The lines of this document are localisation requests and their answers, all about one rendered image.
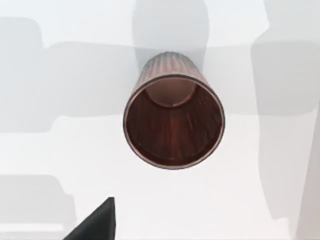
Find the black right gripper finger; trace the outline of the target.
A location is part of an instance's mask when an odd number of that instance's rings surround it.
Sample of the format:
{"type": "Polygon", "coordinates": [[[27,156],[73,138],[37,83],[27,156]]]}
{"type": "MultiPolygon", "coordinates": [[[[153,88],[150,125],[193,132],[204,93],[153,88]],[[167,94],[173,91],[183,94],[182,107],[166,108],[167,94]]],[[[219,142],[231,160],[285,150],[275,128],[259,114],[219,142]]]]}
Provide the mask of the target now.
{"type": "Polygon", "coordinates": [[[62,240],[115,240],[115,198],[108,197],[62,240]]]}

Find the brown ribbed cup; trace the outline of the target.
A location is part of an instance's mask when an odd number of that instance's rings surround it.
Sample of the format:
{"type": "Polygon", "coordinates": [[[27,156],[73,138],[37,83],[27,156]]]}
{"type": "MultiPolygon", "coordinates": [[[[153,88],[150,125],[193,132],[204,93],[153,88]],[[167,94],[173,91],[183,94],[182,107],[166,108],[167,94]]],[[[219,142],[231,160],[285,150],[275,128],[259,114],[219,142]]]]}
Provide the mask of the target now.
{"type": "Polygon", "coordinates": [[[192,167],[220,144],[223,105],[198,67],[178,52],[162,52],[143,67],[123,113],[123,132],[146,163],[168,170],[192,167]]]}

